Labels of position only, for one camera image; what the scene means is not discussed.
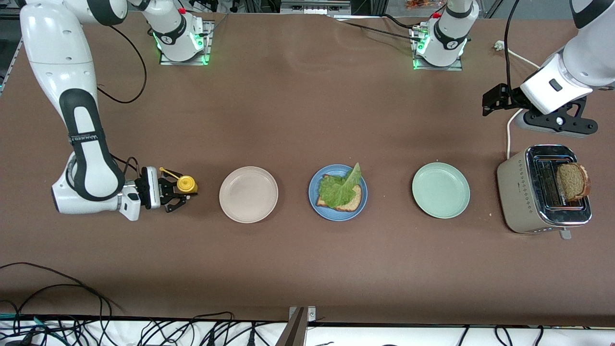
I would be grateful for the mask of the small metal bracket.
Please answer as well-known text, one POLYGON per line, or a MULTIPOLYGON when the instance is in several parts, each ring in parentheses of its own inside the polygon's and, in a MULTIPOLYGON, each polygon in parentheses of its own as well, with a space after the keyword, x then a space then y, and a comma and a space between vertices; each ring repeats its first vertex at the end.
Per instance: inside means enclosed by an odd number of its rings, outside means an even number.
MULTIPOLYGON (((300 307, 298 306, 291 306, 289 308, 289 320, 292 318, 292 316, 294 315, 294 313, 299 309, 300 307)), ((305 307, 305 311, 307 313, 307 321, 308 322, 314 322, 316 320, 317 314, 316 314, 316 307, 315 306, 307 306, 305 307)))

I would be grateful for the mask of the beige and chrome toaster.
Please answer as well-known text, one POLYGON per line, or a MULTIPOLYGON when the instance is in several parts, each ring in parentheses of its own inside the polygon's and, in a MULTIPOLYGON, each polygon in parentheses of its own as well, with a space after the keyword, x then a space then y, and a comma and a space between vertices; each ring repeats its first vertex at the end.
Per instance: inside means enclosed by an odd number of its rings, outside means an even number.
POLYGON ((498 166, 499 199, 504 219, 517 234, 559 232, 570 239, 571 228, 592 219, 589 196, 567 201, 558 188, 556 169, 577 162, 563 145, 533 145, 498 166))

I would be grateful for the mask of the yellow mustard squeeze bottle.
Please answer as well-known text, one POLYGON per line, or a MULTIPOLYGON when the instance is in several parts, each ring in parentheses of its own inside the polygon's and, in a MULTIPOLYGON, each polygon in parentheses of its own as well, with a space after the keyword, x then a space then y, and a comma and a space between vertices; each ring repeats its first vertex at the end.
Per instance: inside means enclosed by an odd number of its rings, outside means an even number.
POLYGON ((190 175, 184 175, 176 171, 167 170, 160 167, 163 177, 173 177, 175 179, 175 187, 178 191, 184 194, 197 193, 198 186, 196 181, 190 175))

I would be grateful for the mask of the blue plate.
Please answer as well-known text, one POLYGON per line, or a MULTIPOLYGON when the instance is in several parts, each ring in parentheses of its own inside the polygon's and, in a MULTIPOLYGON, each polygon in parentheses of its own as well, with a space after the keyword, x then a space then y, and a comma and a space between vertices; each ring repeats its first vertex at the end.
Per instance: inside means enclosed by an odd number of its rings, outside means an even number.
POLYGON ((358 194, 359 200, 358 200, 358 205, 356 206, 356 208, 353 207, 352 210, 350 211, 342 211, 342 210, 332 209, 329 206, 325 206, 324 204, 321 204, 320 202, 318 202, 320 198, 320 195, 319 195, 320 183, 326 175, 344 177, 351 170, 352 170, 351 166, 347 166, 344 164, 332 164, 332 165, 321 168, 319 171, 317 171, 314 174, 314 176, 310 180, 310 183, 307 189, 310 205, 312 206, 314 211, 318 215, 323 217, 324 219, 327 219, 329 221, 334 221, 334 222, 349 221, 350 219, 353 219, 354 217, 358 216, 363 211, 365 206, 367 205, 369 193, 367 189, 367 184, 363 177, 360 179, 358 183, 358 186, 360 187, 360 193, 358 194))

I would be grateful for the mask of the beige plate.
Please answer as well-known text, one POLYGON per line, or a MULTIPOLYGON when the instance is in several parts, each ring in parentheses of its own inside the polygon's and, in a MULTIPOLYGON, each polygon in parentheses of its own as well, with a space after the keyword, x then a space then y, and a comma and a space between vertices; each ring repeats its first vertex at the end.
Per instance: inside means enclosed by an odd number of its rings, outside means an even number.
POLYGON ((222 212, 239 223, 266 219, 275 209, 279 189, 272 174, 261 167, 240 167, 222 182, 219 192, 222 212))

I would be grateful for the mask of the light green plate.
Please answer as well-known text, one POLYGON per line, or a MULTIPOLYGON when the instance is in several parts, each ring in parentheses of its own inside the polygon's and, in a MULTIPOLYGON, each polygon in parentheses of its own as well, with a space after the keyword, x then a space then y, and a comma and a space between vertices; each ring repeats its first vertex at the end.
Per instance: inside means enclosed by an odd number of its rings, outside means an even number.
POLYGON ((450 219, 463 213, 470 202, 470 186, 457 168, 443 162, 428 163, 411 182, 413 199, 426 214, 450 219))

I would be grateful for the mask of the green lettuce leaf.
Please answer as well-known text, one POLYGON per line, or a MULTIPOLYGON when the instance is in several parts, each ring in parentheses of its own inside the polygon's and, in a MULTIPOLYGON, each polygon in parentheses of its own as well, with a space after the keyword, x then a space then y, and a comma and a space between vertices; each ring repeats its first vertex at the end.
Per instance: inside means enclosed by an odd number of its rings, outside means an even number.
POLYGON ((362 178, 362 169, 356 163, 344 177, 326 175, 320 183, 319 195, 325 203, 334 208, 351 201, 355 196, 352 190, 362 178))

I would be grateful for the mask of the brown bread slice with crust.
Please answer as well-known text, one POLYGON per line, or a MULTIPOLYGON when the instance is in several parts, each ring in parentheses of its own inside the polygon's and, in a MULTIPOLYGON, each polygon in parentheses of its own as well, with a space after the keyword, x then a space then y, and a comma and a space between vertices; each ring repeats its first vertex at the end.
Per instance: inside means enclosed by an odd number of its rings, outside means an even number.
POLYGON ((326 207, 332 210, 336 210, 336 211, 340 211, 340 212, 354 212, 356 210, 358 210, 360 203, 362 202, 362 195, 363 195, 363 191, 362 191, 362 187, 360 185, 356 185, 354 186, 354 188, 352 189, 355 193, 355 196, 353 197, 353 199, 351 201, 349 201, 348 203, 341 205, 341 206, 337 206, 337 207, 330 207, 328 206, 325 201, 323 201, 323 199, 319 196, 319 198, 317 199, 317 203, 316 206, 318 207, 326 207))

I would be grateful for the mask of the seeded brown bread slice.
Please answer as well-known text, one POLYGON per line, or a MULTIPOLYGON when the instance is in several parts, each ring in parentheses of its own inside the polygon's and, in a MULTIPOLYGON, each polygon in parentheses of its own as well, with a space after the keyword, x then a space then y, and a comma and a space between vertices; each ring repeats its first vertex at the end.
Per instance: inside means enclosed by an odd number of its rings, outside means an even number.
POLYGON ((576 201, 590 195, 591 184, 587 170, 577 162, 561 164, 556 169, 558 188, 567 201, 576 201))

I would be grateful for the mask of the grey metal power strip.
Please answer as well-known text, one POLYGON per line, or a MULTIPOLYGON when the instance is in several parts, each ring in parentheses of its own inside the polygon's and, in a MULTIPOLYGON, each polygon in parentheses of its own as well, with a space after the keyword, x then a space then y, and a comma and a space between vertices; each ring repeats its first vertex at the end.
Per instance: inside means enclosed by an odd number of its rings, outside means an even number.
POLYGON ((351 15, 350 0, 280 0, 281 14, 351 15))

